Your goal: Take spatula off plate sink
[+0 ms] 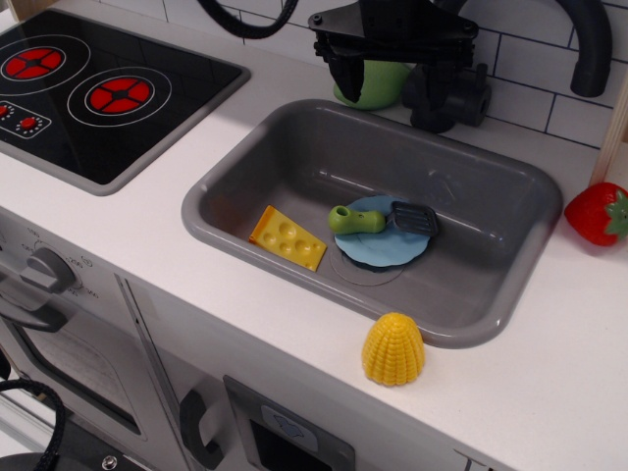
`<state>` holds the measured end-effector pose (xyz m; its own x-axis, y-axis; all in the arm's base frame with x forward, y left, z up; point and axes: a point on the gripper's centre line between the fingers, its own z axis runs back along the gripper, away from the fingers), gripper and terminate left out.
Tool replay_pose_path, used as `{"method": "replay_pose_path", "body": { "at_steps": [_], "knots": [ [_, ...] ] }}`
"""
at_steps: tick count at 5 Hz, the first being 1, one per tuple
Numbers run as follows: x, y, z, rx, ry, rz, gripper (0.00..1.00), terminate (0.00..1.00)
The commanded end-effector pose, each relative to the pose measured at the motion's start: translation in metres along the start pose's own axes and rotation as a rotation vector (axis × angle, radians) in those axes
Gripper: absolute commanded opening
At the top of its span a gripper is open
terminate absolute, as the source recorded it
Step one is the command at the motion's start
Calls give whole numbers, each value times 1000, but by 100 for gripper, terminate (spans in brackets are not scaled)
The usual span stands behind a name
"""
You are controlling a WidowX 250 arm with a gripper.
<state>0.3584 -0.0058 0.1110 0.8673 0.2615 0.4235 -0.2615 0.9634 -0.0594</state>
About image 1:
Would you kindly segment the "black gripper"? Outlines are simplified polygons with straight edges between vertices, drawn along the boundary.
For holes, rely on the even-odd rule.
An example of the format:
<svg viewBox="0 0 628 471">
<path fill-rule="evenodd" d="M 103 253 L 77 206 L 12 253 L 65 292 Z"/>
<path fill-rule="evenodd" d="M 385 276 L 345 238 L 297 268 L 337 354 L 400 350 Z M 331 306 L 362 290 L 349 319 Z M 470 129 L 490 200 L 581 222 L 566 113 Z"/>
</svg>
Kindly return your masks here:
<svg viewBox="0 0 628 471">
<path fill-rule="evenodd" d="M 356 103 L 364 62 L 436 66 L 473 61 L 476 23 L 431 1 L 357 1 L 313 14 L 316 54 L 328 64 L 342 96 Z"/>
</svg>

